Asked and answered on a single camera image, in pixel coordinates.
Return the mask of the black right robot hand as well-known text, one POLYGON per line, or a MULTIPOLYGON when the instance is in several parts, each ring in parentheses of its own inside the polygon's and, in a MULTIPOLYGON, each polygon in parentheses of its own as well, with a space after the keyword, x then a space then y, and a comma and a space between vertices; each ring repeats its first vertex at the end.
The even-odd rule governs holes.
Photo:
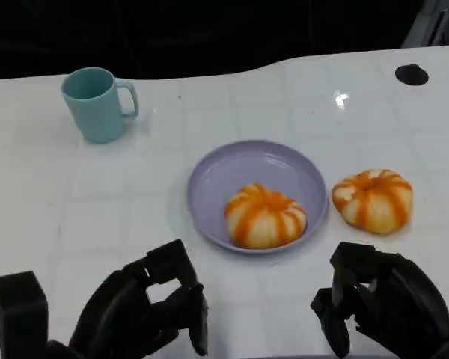
POLYGON ((401 254, 341 242, 332 254, 332 286, 311 309, 338 358, 349 354, 346 321, 399 358, 449 358, 449 310, 427 275, 401 254))

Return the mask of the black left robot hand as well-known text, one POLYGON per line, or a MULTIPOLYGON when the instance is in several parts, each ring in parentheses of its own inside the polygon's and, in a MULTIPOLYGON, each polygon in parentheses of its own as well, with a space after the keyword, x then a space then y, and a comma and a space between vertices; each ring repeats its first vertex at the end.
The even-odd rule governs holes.
POLYGON ((186 329, 208 353, 204 287, 176 239, 112 272, 83 309, 69 347, 84 358, 145 358, 186 329))

